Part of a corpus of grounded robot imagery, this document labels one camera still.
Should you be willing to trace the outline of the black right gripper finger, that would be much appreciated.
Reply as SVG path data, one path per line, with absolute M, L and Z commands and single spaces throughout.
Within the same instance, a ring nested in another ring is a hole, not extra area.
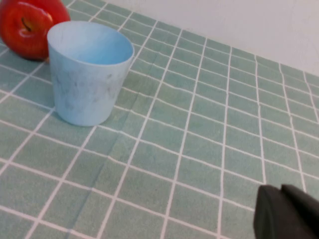
M 294 185 L 262 185 L 253 229 L 257 239 L 317 239 L 319 201 Z

